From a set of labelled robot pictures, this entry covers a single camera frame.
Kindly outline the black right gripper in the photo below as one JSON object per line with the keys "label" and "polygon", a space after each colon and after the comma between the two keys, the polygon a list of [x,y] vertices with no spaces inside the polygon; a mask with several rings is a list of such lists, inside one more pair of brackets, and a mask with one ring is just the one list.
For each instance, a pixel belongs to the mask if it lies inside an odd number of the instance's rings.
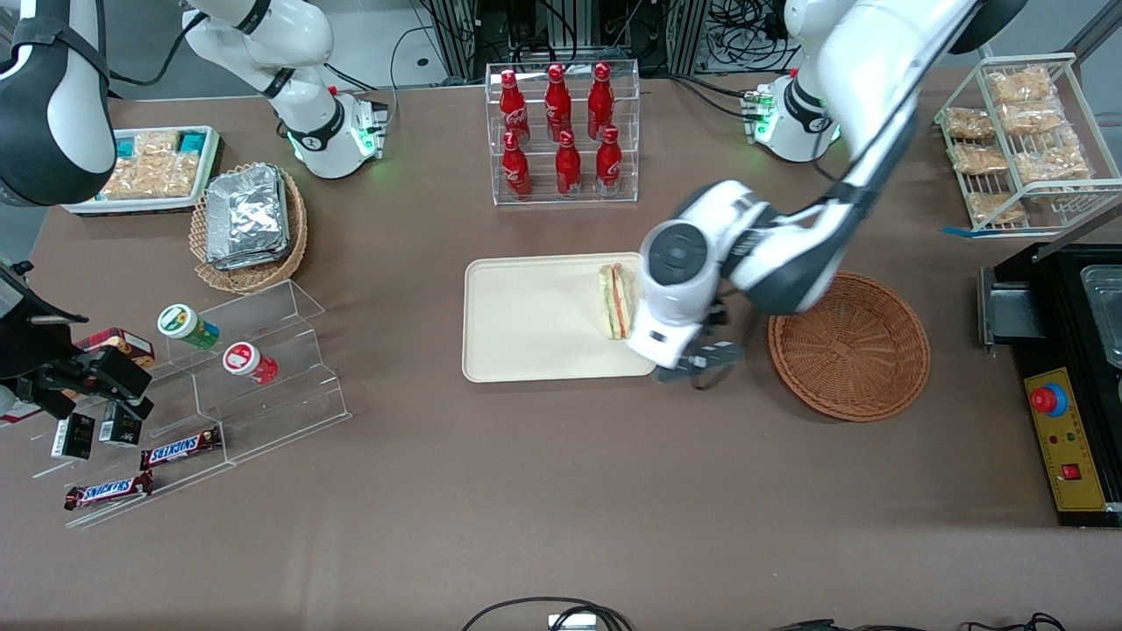
{"label": "black right gripper", "polygon": [[[76,391],[80,376],[72,372],[42,371],[80,354],[72,344],[71,324],[88,320],[88,316],[61,311],[37,298],[4,293],[1,339],[4,413],[19,402],[31,403],[59,420],[74,412],[74,399],[65,392]],[[101,346],[81,354],[81,385],[86,395],[116,401],[140,421],[151,415],[155,404],[146,395],[151,374],[119,348]]]}

